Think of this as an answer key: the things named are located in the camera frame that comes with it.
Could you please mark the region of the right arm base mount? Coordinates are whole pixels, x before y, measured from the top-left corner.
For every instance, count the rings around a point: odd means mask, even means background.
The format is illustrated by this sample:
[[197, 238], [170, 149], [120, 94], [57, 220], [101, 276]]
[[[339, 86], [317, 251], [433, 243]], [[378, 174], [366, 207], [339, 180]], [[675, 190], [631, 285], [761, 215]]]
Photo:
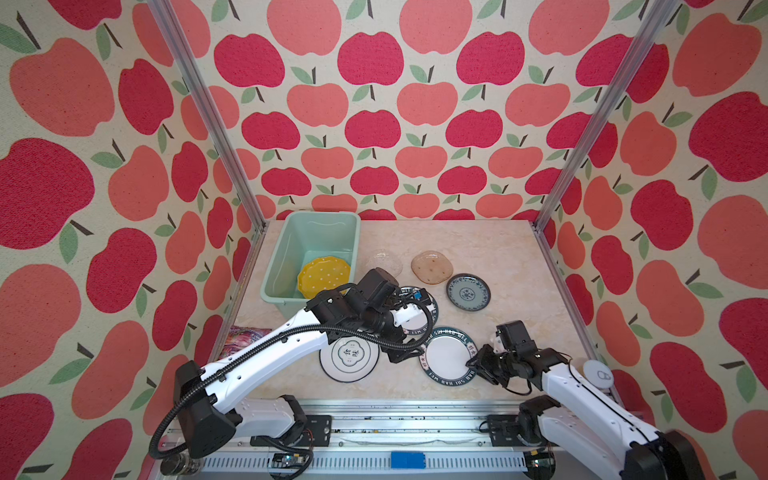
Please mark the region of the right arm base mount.
[[518, 422], [517, 414], [488, 415], [478, 426], [481, 434], [488, 435], [494, 447], [552, 447], [560, 449], [561, 446], [544, 438], [540, 431], [540, 423], [549, 419], [547, 415], [538, 415], [532, 424], [533, 436], [524, 435], [526, 430]]

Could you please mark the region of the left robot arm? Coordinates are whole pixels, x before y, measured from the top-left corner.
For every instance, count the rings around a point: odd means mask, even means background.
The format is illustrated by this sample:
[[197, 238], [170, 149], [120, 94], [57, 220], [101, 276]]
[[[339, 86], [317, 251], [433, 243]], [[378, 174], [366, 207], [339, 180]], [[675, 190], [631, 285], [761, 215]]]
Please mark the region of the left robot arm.
[[284, 325], [239, 352], [205, 366], [190, 360], [174, 375], [173, 405], [152, 435], [156, 460], [204, 458], [238, 436], [290, 442], [302, 431], [298, 401], [283, 395], [249, 413], [246, 397], [299, 359], [345, 338], [376, 344], [393, 363], [420, 355], [434, 329], [425, 289], [405, 293], [382, 268], [358, 283], [323, 290]]

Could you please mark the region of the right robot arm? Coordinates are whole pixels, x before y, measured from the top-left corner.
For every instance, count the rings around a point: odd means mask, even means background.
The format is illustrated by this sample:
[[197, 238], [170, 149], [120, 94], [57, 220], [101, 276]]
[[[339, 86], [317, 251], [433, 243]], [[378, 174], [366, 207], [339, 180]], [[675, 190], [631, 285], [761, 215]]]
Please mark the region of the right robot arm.
[[563, 353], [539, 348], [524, 323], [496, 327], [501, 345], [485, 344], [468, 369], [506, 388], [524, 379], [542, 394], [519, 406], [520, 440], [529, 446], [553, 443], [601, 479], [703, 479], [691, 442], [677, 431], [661, 432], [613, 401], [586, 380]]

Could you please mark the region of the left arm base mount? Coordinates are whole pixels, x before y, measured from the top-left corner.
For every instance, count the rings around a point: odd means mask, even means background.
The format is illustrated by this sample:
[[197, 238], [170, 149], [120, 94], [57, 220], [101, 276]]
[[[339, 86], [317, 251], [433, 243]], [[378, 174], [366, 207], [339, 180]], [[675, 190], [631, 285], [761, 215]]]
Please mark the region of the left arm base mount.
[[271, 446], [269, 440], [293, 448], [328, 447], [332, 432], [331, 415], [308, 415], [297, 426], [291, 427], [280, 437], [254, 436], [250, 445], [254, 447]]

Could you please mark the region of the yellow polka dot plate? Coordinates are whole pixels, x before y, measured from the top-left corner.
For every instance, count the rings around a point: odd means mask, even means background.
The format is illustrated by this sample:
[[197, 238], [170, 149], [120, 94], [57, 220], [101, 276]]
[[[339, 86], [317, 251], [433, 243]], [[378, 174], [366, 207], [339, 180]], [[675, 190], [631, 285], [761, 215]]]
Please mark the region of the yellow polka dot plate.
[[324, 290], [346, 284], [351, 267], [343, 259], [326, 256], [310, 261], [297, 276], [297, 289], [306, 299], [314, 298]]

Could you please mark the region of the mint green plastic bin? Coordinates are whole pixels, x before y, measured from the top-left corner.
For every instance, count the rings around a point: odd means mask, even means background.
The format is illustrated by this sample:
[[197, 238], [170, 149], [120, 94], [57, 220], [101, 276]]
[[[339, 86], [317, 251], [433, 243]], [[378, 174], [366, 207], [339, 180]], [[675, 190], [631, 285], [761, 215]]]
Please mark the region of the mint green plastic bin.
[[297, 289], [297, 276], [310, 261], [334, 256], [356, 273], [361, 219], [351, 212], [298, 211], [286, 218], [270, 258], [260, 295], [288, 320], [310, 299]]

